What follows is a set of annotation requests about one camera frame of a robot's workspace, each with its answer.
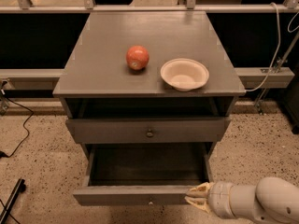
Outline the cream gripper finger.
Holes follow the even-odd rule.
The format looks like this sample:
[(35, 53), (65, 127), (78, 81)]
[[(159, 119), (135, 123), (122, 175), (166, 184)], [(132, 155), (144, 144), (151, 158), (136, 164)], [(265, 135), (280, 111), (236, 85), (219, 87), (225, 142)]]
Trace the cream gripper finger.
[(186, 197), (185, 198), (186, 202), (191, 204), (192, 206), (198, 208), (199, 210), (208, 212), (209, 207), (206, 202), (205, 198), (192, 198), (192, 197)]
[(187, 191), (187, 195), (189, 197), (193, 197), (193, 198), (201, 198), (202, 191), (200, 190), (200, 188), (201, 188), (202, 184), (200, 184), (200, 185), (198, 185), (194, 188), (189, 189)]

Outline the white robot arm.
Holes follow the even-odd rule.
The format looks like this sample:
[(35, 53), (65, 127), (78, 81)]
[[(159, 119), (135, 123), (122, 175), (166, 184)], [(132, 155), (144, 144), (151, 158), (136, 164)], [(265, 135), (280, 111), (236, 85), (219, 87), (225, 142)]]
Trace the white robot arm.
[(278, 177), (257, 185), (219, 181), (191, 188), (187, 203), (221, 219), (244, 218), (254, 224), (299, 224), (299, 188)]

